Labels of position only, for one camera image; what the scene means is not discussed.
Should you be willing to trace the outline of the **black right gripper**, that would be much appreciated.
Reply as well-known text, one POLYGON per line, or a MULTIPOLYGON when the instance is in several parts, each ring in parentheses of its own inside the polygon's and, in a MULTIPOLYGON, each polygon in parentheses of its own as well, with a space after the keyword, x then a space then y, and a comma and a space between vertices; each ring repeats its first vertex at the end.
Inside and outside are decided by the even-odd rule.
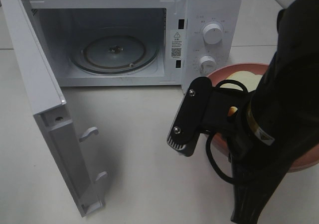
POLYGON ((242 161, 252 148, 244 120, 252 93, 230 88, 208 88, 199 92, 200 133, 220 133, 236 161, 242 161))

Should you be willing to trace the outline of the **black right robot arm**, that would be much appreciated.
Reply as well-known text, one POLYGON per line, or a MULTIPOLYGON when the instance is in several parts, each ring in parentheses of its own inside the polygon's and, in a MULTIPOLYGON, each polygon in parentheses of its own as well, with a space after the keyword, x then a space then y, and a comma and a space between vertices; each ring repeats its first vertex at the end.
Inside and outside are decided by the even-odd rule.
POLYGON ((253 92, 210 88, 201 120, 208 141, 226 138, 234 187, 231 220, 255 224, 291 168, 319 142, 319 0, 295 0, 277 17, 278 44, 253 92))

